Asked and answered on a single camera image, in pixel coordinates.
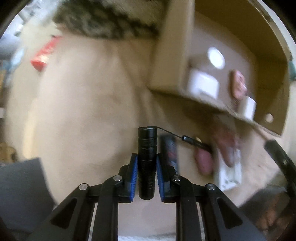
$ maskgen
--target gray cloth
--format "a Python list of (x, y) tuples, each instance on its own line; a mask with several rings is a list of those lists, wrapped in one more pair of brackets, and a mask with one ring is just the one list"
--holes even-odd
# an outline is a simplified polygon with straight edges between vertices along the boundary
[(52, 211), (39, 159), (0, 167), (0, 216), (7, 228), (31, 233)]
[(0, 39), (0, 60), (10, 60), (21, 44), (19, 37), (4, 34)]

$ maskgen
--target black flashlight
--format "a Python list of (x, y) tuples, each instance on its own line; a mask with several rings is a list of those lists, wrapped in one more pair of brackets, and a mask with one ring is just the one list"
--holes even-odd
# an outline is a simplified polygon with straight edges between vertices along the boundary
[(157, 128), (138, 128), (138, 176), (139, 197), (150, 200), (154, 197), (157, 152)]

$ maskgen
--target round hole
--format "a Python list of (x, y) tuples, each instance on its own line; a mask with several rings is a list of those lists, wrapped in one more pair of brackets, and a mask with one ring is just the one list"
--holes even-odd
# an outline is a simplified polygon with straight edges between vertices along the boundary
[(218, 49), (210, 47), (207, 51), (207, 55), (215, 68), (223, 69), (225, 67), (225, 59)]
[(265, 121), (268, 122), (268, 123), (272, 123), (274, 121), (273, 115), (270, 114), (270, 113), (266, 114)]

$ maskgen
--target metal pin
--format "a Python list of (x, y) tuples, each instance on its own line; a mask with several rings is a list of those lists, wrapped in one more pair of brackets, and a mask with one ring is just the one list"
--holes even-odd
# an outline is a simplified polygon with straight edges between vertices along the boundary
[(212, 184), (212, 183), (207, 184), (206, 187), (209, 190), (215, 190), (216, 189), (216, 186), (214, 184)]
[(173, 180), (176, 181), (176, 182), (181, 181), (181, 176), (180, 175), (174, 175)]
[(88, 187), (88, 186), (87, 186), (86, 183), (82, 183), (82, 184), (79, 185), (79, 189), (82, 190), (82, 191), (83, 191), (83, 190), (86, 190), (87, 187)]
[(122, 180), (122, 176), (116, 175), (116, 176), (113, 177), (113, 180), (116, 181), (116, 182), (119, 182), (119, 181)]

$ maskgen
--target red object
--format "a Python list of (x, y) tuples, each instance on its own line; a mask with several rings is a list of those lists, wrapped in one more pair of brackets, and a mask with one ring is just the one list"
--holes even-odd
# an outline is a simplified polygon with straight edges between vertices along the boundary
[(202, 175), (210, 175), (214, 171), (214, 161), (211, 153), (204, 149), (196, 148), (194, 150), (194, 159), (197, 164), (198, 172)]
[(36, 70), (41, 72), (44, 69), (60, 38), (61, 36), (53, 37), (37, 52), (35, 57), (31, 60), (31, 64)]
[(239, 148), (238, 135), (225, 124), (215, 122), (212, 127), (212, 138), (217, 144), (225, 164), (232, 167), (234, 165), (233, 149)]

